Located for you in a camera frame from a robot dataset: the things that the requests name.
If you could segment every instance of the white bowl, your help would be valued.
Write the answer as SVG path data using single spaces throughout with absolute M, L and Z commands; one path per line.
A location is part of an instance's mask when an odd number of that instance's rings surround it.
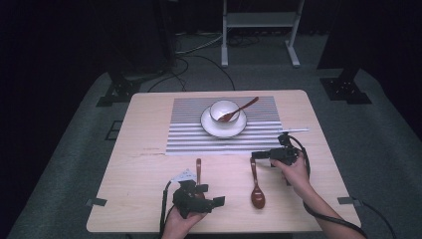
M 229 121 L 218 121 L 220 117 L 231 113 L 239 108 L 236 103 L 230 101 L 219 101 L 210 108 L 211 119 L 222 127 L 230 127 L 236 123 L 239 118 L 239 112 L 235 113 Z

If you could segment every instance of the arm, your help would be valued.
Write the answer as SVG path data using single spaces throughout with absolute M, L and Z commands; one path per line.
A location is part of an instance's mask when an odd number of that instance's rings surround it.
M 300 152 L 298 160 L 287 166 L 278 160 L 271 159 L 271 164 L 282 170 L 283 175 L 294 188 L 295 193 L 313 211 L 338 219 L 342 219 L 314 190 L 308 177 L 304 155 Z M 323 233 L 328 238 L 364 238 L 360 233 L 348 227 L 316 218 Z
M 207 213 L 191 212 L 186 219 L 183 219 L 179 209 L 174 206 L 168 213 L 161 239 L 183 239 L 190 229 L 206 215 Z

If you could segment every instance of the spoon handle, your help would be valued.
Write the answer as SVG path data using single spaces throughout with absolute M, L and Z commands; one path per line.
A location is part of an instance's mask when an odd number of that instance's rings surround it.
M 254 104 L 255 102 L 257 102 L 260 98 L 259 97 L 255 97 L 253 100 L 251 100 L 250 102 L 248 102 L 247 104 L 245 104 L 244 106 L 238 108 L 238 111 L 251 106 L 252 104 Z
M 257 178 L 257 166 L 256 166 L 255 158 L 251 157 L 251 168 L 252 168 L 252 174 L 254 175 L 254 182 L 255 185 L 258 184 L 258 178 Z
M 196 184 L 201 184 L 201 158 L 196 159 Z

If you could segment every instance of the striped placemat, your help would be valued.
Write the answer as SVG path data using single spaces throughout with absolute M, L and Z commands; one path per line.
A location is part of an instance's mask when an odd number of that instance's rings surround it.
M 273 97 L 260 97 L 256 103 L 244 109 L 247 124 L 236 136 L 219 138 L 210 135 L 202 127 L 202 113 L 215 102 L 228 100 L 243 106 L 252 99 L 175 99 L 165 154 L 239 154 L 280 147 L 277 137 L 282 123 Z

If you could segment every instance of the metal shelf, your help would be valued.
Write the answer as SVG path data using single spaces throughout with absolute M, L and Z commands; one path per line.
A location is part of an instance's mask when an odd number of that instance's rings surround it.
M 227 27 L 293 27 L 295 12 L 285 13 L 228 13 Z
M 271 13 L 228 13 L 227 0 L 223 5 L 223 43 L 221 44 L 221 65 L 229 66 L 227 53 L 227 29 L 228 28 L 254 28 L 254 27 L 291 27 L 292 33 L 289 40 L 286 40 L 286 48 L 292 60 L 294 68 L 301 66 L 296 55 L 293 43 L 301 21 L 302 9 L 305 0 L 299 1 L 297 12 L 271 12 Z

